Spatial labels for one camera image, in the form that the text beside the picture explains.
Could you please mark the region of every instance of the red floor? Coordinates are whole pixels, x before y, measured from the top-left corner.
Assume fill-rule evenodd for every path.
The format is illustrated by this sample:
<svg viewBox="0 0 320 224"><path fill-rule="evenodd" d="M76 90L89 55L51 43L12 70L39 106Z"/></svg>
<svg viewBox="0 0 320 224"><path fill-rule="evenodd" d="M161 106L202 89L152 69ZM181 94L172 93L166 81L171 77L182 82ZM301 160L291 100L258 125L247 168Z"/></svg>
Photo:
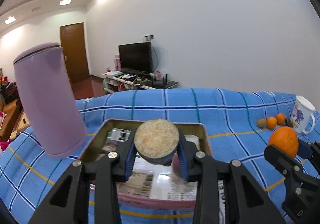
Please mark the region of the red floor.
<svg viewBox="0 0 320 224"><path fill-rule="evenodd" d="M71 87L76 100L106 95L102 87L102 80L96 78L75 83Z"/></svg>

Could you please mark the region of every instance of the cable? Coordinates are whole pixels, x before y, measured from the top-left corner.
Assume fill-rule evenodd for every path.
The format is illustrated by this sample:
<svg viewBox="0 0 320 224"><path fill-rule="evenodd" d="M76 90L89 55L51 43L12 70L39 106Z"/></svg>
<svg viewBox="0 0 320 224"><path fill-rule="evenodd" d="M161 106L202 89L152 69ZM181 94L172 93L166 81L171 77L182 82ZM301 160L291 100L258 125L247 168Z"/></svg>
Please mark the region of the cable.
<svg viewBox="0 0 320 224"><path fill-rule="evenodd" d="M152 71L152 73L155 72L155 70L157 69L158 65L159 65L159 57L158 57L158 54L156 53L154 47L151 45L152 49L153 49L153 52L156 54L156 57L157 57L157 65L155 67L155 69Z"/></svg>
<svg viewBox="0 0 320 224"><path fill-rule="evenodd" d="M122 82L119 86L119 91L121 91L121 86L124 84L124 82Z"/></svg>
<svg viewBox="0 0 320 224"><path fill-rule="evenodd" d="M139 79L139 78L140 78L140 77L138 76L136 79L133 80L131 89L133 88L133 86L134 86L134 84L135 84L134 82L135 82L137 79Z"/></svg>

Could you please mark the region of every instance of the mug handle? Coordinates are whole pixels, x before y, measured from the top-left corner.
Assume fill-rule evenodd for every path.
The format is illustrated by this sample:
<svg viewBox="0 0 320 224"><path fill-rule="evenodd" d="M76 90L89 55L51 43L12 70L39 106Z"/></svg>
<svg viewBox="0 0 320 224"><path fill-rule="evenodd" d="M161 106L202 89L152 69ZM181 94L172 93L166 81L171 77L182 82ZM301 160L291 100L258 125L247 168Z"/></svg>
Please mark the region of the mug handle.
<svg viewBox="0 0 320 224"><path fill-rule="evenodd" d="M306 131L305 129L302 131L304 134L309 134L311 131L313 131L313 129L315 128L316 125L316 119L315 116L313 114L311 114L311 118L312 118L312 126L310 128L310 130Z"/></svg>

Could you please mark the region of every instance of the wall outlet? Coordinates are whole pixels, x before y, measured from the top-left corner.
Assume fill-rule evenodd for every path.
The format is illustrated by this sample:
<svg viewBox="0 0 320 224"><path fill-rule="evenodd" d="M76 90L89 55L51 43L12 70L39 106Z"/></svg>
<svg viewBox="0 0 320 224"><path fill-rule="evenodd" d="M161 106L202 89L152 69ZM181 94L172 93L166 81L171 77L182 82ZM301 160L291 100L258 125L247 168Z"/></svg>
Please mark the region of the wall outlet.
<svg viewBox="0 0 320 224"><path fill-rule="evenodd" d="M153 38L154 38L153 35L147 35L147 36L144 36L143 41L150 42Z"/></svg>

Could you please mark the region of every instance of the television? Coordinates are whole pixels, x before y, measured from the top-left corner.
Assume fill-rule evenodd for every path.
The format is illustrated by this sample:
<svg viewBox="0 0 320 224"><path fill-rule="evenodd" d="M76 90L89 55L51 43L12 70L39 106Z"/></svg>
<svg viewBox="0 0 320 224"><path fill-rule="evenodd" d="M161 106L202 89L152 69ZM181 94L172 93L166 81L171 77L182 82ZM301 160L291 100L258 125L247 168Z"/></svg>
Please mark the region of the television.
<svg viewBox="0 0 320 224"><path fill-rule="evenodd" d="M135 43L119 46L121 71L152 72L151 43Z"/></svg>

